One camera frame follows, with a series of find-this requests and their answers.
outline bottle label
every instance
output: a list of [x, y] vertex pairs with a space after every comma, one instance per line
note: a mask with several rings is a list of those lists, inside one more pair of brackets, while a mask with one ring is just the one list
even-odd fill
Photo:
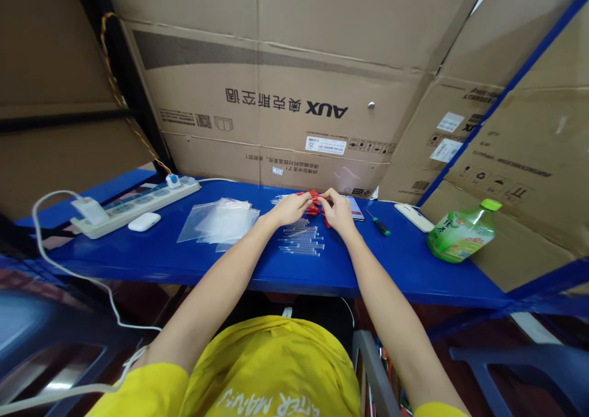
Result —
[[491, 242], [494, 236], [486, 226], [472, 225], [461, 219], [458, 212], [450, 212], [434, 227], [428, 241], [439, 257], [461, 262]]

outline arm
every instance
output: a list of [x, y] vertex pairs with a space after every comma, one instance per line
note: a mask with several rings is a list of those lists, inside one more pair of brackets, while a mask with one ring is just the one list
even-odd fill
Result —
[[192, 372], [198, 358], [244, 293], [268, 240], [282, 225], [299, 219], [311, 195], [290, 195], [231, 247], [194, 287], [133, 369], [167, 362]]
[[319, 202], [350, 253], [362, 299], [407, 391], [411, 406], [442, 402], [468, 414], [413, 308], [356, 229], [350, 201], [329, 189]]

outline white cable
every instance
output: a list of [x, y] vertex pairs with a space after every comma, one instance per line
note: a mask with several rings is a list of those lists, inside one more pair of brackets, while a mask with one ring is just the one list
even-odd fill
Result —
[[352, 328], [356, 328], [356, 321], [354, 320], [354, 313], [352, 313], [352, 309], [350, 308], [350, 306], [348, 305], [348, 302], [343, 297], [340, 297], [340, 299], [342, 301], [344, 301], [345, 306], [348, 307], [348, 310], [350, 310], [350, 315], [352, 316]]
[[205, 178], [201, 180], [197, 180], [196, 182], [204, 182], [204, 181], [229, 181], [229, 182], [237, 182], [234, 180], [228, 180], [227, 178]]
[[112, 307], [112, 311], [115, 313], [115, 316], [117, 318], [117, 324], [119, 324], [121, 327], [134, 328], [134, 329], [150, 329], [150, 330], [161, 331], [161, 328], [159, 328], [159, 327], [129, 325], [129, 324], [122, 323], [121, 316], [119, 315], [118, 310], [115, 306], [115, 299], [113, 297], [112, 290], [110, 289], [110, 287], [108, 285], [100, 282], [97, 279], [87, 277], [87, 276], [82, 276], [82, 275], [79, 275], [78, 273], [74, 273], [73, 271], [68, 270], [67, 268], [58, 264], [57, 262], [52, 260], [49, 256], [47, 256], [47, 252], [45, 251], [45, 248], [43, 248], [43, 238], [41, 237], [41, 226], [39, 224], [39, 217], [37, 215], [37, 211], [39, 209], [39, 206], [43, 202], [45, 202], [46, 199], [48, 199], [56, 194], [59, 194], [59, 193], [69, 193], [69, 194], [75, 196], [77, 199], [82, 199], [82, 197], [79, 194], [77, 194], [76, 192], [72, 192], [69, 190], [57, 190], [57, 191], [46, 194], [41, 199], [39, 199], [37, 202], [35, 202], [35, 205], [33, 206], [33, 210], [31, 211], [31, 214], [33, 216], [33, 223], [35, 225], [35, 235], [37, 235], [37, 247], [39, 248], [39, 253], [41, 254], [41, 257], [43, 259], [45, 259], [47, 262], [49, 262], [51, 265], [53, 265], [54, 267], [59, 268], [59, 270], [63, 271], [64, 273], [69, 274], [70, 276], [74, 276], [74, 277], [77, 277], [80, 279], [85, 279], [87, 281], [92, 282], [94, 285], [98, 285], [99, 287], [104, 288], [109, 293], [110, 306]]
[[[406, 204], [405, 202], [397, 202], [397, 201], [386, 201], [384, 199], [377, 199], [380, 202], [392, 202], [393, 204]], [[419, 209], [416, 205], [407, 204], [409, 207], [413, 207], [414, 209]]]
[[123, 385], [123, 382], [127, 377], [131, 365], [133, 365], [135, 361], [143, 355], [146, 349], [147, 347], [143, 346], [135, 354], [131, 356], [131, 359], [129, 359], [127, 362], [123, 364], [125, 369], [123, 371], [123, 374], [121, 375], [121, 378], [117, 381], [117, 386], [112, 386], [105, 383], [93, 383], [84, 386], [76, 386], [75, 388], [69, 389], [68, 391], [59, 392], [56, 394], [47, 394], [44, 396], [31, 397], [30, 399], [20, 400], [18, 402], [0, 406], [0, 416], [12, 414], [39, 405], [49, 404], [52, 402], [56, 402], [57, 400], [67, 399], [68, 397], [77, 396], [79, 394], [88, 394], [90, 392], [101, 392], [103, 394], [107, 394], [110, 392], [117, 392], [119, 389], [121, 389], [121, 386]]
[[[114, 297], [112, 294], [112, 290], [110, 289], [110, 287], [108, 285], [106, 285], [106, 284], [104, 284], [94, 278], [90, 278], [90, 277], [86, 277], [86, 276], [82, 276], [77, 273], [74, 273], [73, 271], [68, 270], [67, 268], [58, 264], [57, 262], [55, 262], [54, 260], [49, 258], [49, 256], [47, 256], [47, 252], [45, 251], [45, 248], [43, 248], [43, 238], [41, 237], [41, 226], [39, 223], [39, 217], [37, 215], [37, 211], [39, 209], [39, 206], [43, 202], [45, 202], [46, 199], [48, 199], [56, 194], [59, 194], [59, 193], [68, 193], [70, 195], [75, 196], [77, 199], [82, 199], [81, 195], [77, 194], [76, 192], [73, 192], [70, 190], [57, 190], [57, 191], [46, 194], [45, 196], [40, 198], [34, 204], [33, 209], [31, 210], [31, 214], [33, 216], [33, 223], [35, 225], [35, 235], [37, 235], [37, 247], [39, 248], [39, 253], [41, 254], [41, 257], [43, 259], [45, 259], [47, 262], [49, 262], [51, 265], [53, 265], [54, 267], [59, 268], [59, 270], [63, 271], [66, 274], [69, 274], [71, 276], [74, 276], [74, 277], [77, 277], [80, 279], [88, 280], [88, 281], [92, 282], [93, 284], [104, 288], [109, 293], [110, 306], [112, 307], [112, 311], [115, 313], [115, 316], [117, 317], [117, 324], [119, 326], [125, 327], [125, 328], [150, 329], [150, 330], [161, 331], [161, 328], [159, 328], [159, 327], [138, 326], [138, 325], [129, 325], [129, 324], [122, 323], [121, 316], [119, 315], [118, 310], [115, 306], [115, 300], [114, 300]], [[131, 366], [135, 363], [136, 360], [138, 360], [145, 353], [146, 349], [147, 349], [147, 346], [143, 346], [142, 348], [137, 350], [128, 361], [126, 361], [123, 364], [125, 369], [123, 370], [123, 374], [121, 375], [121, 378], [117, 382], [118, 383], [117, 386], [112, 386], [112, 385], [104, 384], [104, 383], [95, 383], [95, 384], [89, 384], [89, 385], [84, 385], [84, 386], [76, 386], [75, 388], [71, 388], [68, 391], [60, 392], [57, 394], [47, 394], [44, 396], [37, 396], [37, 397], [32, 397], [32, 398], [26, 399], [26, 400], [20, 400], [18, 402], [14, 402], [11, 404], [0, 406], [0, 416], [15, 413], [17, 411], [22, 411], [24, 409], [39, 406], [39, 405], [49, 404], [52, 402], [56, 402], [57, 400], [62, 400], [62, 399], [66, 399], [68, 397], [77, 396], [78, 394], [87, 394], [89, 392], [101, 392], [103, 394], [107, 393], [107, 392], [117, 392], [121, 388], [123, 382], [125, 381], [125, 378], [127, 377], [129, 370], [131, 369]]]

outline yellow cable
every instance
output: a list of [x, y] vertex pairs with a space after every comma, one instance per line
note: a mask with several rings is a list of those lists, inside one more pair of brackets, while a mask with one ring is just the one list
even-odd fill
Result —
[[[108, 21], [108, 19], [110, 17], [116, 17], [116, 16], [117, 16], [117, 14], [115, 14], [114, 12], [107, 12], [106, 14], [104, 14], [102, 16], [101, 29], [100, 29], [100, 41], [102, 43], [102, 53], [104, 54], [104, 59], [106, 61], [107, 76], [109, 78], [109, 83], [110, 83], [110, 88], [112, 89], [112, 94], [115, 97], [117, 105], [121, 109], [126, 109], [127, 106], [125, 103], [125, 99], [123, 98], [120, 91], [118, 90], [117, 80], [112, 73], [112, 69], [110, 68], [109, 50], [106, 47], [106, 22]], [[172, 171], [168, 168], [168, 166], [160, 161], [160, 159], [157, 157], [157, 155], [154, 152], [152, 152], [152, 149], [149, 146], [149, 144], [147, 143], [147, 141], [145, 141], [145, 139], [141, 136], [141, 134], [137, 130], [135, 130], [131, 120], [129, 118], [125, 118], [125, 121], [129, 125], [131, 130], [135, 133], [135, 135], [137, 135], [139, 140], [145, 145], [145, 147], [147, 147], [147, 151], [153, 157], [153, 160], [156, 163], [158, 163], [159, 165], [161, 165], [161, 167], [163, 167], [166, 170], [166, 172], [168, 172], [169, 175], [172, 175]]]

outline wire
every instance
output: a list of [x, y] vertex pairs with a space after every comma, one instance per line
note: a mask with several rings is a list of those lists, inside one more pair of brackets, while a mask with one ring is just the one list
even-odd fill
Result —
[[205, 179], [202, 179], [202, 180], [197, 180], [196, 182], [205, 182], [205, 181], [229, 181], [229, 182], [237, 182], [237, 181], [230, 180], [230, 179], [227, 179], [227, 178], [205, 178]]
[[[37, 239], [37, 247], [39, 248], [39, 253], [40, 253], [41, 257], [44, 260], [46, 260], [48, 263], [53, 265], [54, 267], [58, 268], [59, 270], [63, 271], [66, 274], [69, 274], [70, 276], [74, 276], [74, 277], [77, 277], [80, 279], [90, 281], [93, 284], [95, 284], [101, 288], [104, 288], [109, 294], [110, 306], [112, 307], [112, 311], [114, 312], [114, 314], [117, 318], [117, 324], [119, 326], [125, 327], [125, 328], [133, 328], [133, 329], [148, 329], [148, 330], [161, 331], [161, 328], [159, 328], [159, 327], [129, 325], [129, 324], [122, 323], [121, 316], [115, 306], [115, 300], [114, 300], [114, 297], [112, 294], [112, 290], [110, 289], [110, 287], [108, 285], [100, 282], [97, 279], [90, 278], [87, 276], [82, 276], [82, 275], [79, 275], [78, 273], [74, 273], [73, 271], [68, 270], [67, 268], [58, 264], [57, 262], [52, 260], [49, 256], [47, 256], [47, 252], [45, 251], [45, 248], [43, 247], [43, 238], [41, 236], [41, 226], [39, 223], [39, 216], [37, 214], [37, 211], [39, 210], [39, 206], [43, 202], [45, 202], [48, 198], [50, 198], [54, 195], [60, 194], [60, 193], [68, 193], [70, 195], [75, 196], [78, 200], [83, 200], [83, 198], [80, 194], [73, 192], [71, 190], [56, 190], [54, 192], [46, 194], [45, 196], [40, 198], [37, 202], [35, 202], [35, 204], [33, 205], [33, 209], [31, 210], [31, 214], [33, 216], [33, 223], [35, 225], [35, 235], [37, 235], [37, 238], [36, 238]], [[123, 382], [125, 381], [125, 378], [127, 377], [129, 370], [131, 369], [131, 366], [135, 363], [136, 360], [138, 360], [145, 353], [146, 349], [147, 349], [147, 346], [143, 346], [142, 348], [137, 350], [128, 361], [126, 361], [123, 364], [125, 369], [123, 370], [123, 374], [121, 375], [121, 378], [117, 382], [116, 386], [112, 386], [112, 385], [108, 385], [108, 384], [104, 384], [104, 383], [95, 383], [95, 384], [84, 385], [84, 386], [76, 386], [75, 388], [72, 388], [68, 391], [60, 392], [57, 394], [47, 394], [45, 396], [32, 397], [30, 399], [21, 400], [19, 402], [0, 406], [0, 416], [6, 415], [6, 414], [11, 414], [11, 413], [21, 411], [21, 410], [24, 410], [27, 408], [31, 408], [33, 406], [49, 404], [49, 403], [55, 402], [57, 400], [65, 399], [67, 397], [77, 396], [79, 394], [86, 394], [89, 392], [101, 392], [101, 393], [117, 392], [121, 388]]]
[[115, 316], [117, 318], [117, 324], [121, 327], [126, 327], [126, 328], [135, 328], [135, 329], [151, 329], [151, 330], [156, 330], [156, 331], [161, 331], [161, 328], [159, 327], [153, 327], [153, 326], [140, 326], [140, 325], [129, 325], [129, 324], [124, 324], [121, 322], [121, 316], [115, 306], [115, 300], [113, 297], [113, 293], [112, 290], [110, 289], [110, 287], [102, 282], [100, 282], [97, 279], [91, 278], [91, 277], [87, 277], [87, 276], [82, 276], [79, 275], [78, 273], [74, 273], [71, 270], [68, 270], [67, 268], [65, 268], [64, 266], [62, 266], [61, 264], [58, 264], [57, 262], [55, 262], [54, 260], [52, 260], [49, 256], [47, 256], [47, 252], [45, 251], [45, 248], [43, 247], [43, 238], [41, 237], [41, 226], [39, 224], [39, 217], [37, 215], [37, 211], [39, 209], [39, 206], [45, 202], [48, 198], [59, 194], [59, 193], [69, 193], [71, 195], [74, 195], [77, 199], [83, 199], [79, 194], [77, 194], [76, 192], [72, 192], [69, 190], [57, 190], [51, 193], [46, 194], [45, 196], [43, 196], [42, 198], [40, 198], [37, 202], [35, 202], [35, 205], [33, 206], [33, 210], [31, 211], [31, 214], [33, 216], [33, 223], [35, 225], [35, 235], [37, 235], [37, 247], [39, 248], [39, 253], [41, 254], [41, 257], [46, 260], [47, 262], [49, 262], [51, 265], [53, 265], [54, 267], [58, 268], [59, 270], [63, 271], [64, 273], [69, 274], [70, 276], [74, 276], [77, 278], [81, 278], [81, 279], [85, 279], [87, 281], [92, 282], [94, 285], [98, 285], [99, 287], [104, 288], [108, 293], [109, 293], [109, 300], [110, 300], [110, 306], [112, 307], [112, 311], [115, 313]]
[[[386, 201], [384, 199], [376, 199], [379, 202], [391, 202], [392, 204], [406, 204], [405, 202], [397, 202], [397, 201]], [[414, 209], [419, 209], [416, 205], [407, 204], [409, 207], [413, 207]]]
[[348, 301], [345, 300], [343, 297], [340, 297], [340, 299], [342, 301], [344, 301], [345, 306], [348, 307], [348, 310], [350, 310], [350, 315], [352, 316], [352, 328], [356, 328], [356, 321], [354, 320], [354, 313], [352, 313], [352, 309], [350, 308], [350, 306], [348, 305]]
[[58, 392], [56, 394], [46, 394], [43, 396], [31, 397], [30, 399], [19, 400], [18, 402], [0, 406], [0, 416], [12, 414], [39, 405], [49, 404], [56, 402], [57, 400], [67, 399], [68, 397], [78, 396], [79, 394], [88, 394], [90, 392], [101, 392], [103, 394], [107, 394], [117, 392], [123, 386], [123, 382], [127, 377], [127, 374], [129, 374], [129, 369], [131, 369], [131, 366], [143, 355], [146, 349], [147, 346], [143, 346], [135, 354], [133, 354], [127, 362], [123, 364], [125, 369], [123, 370], [121, 378], [115, 383], [116, 386], [105, 383], [93, 383], [84, 386], [76, 386], [75, 388]]
[[[106, 22], [109, 20], [110, 17], [117, 17], [117, 14], [115, 14], [114, 12], [107, 12], [102, 16], [102, 20], [101, 20], [100, 42], [102, 43], [102, 54], [104, 55], [104, 60], [106, 62], [107, 76], [109, 78], [109, 84], [110, 84], [110, 88], [112, 89], [112, 94], [115, 97], [117, 105], [121, 109], [127, 109], [128, 106], [127, 106], [127, 102], [125, 101], [125, 97], [123, 97], [120, 90], [118, 89], [117, 79], [115, 78], [115, 76], [112, 73], [112, 68], [110, 67], [109, 50], [106, 47]], [[153, 157], [153, 160], [156, 163], [158, 163], [159, 165], [161, 165], [161, 167], [163, 167], [166, 170], [168, 175], [172, 175], [173, 173], [170, 170], [170, 168], [168, 168], [167, 165], [162, 163], [161, 160], [157, 157], [157, 155], [152, 151], [152, 148], [149, 146], [147, 141], [145, 141], [145, 139], [141, 136], [141, 134], [135, 129], [133, 122], [131, 122], [131, 120], [127, 117], [125, 117], [125, 121], [129, 125], [131, 130], [135, 133], [135, 135], [139, 138], [139, 140], [145, 145], [145, 147], [147, 147], [147, 151]]]

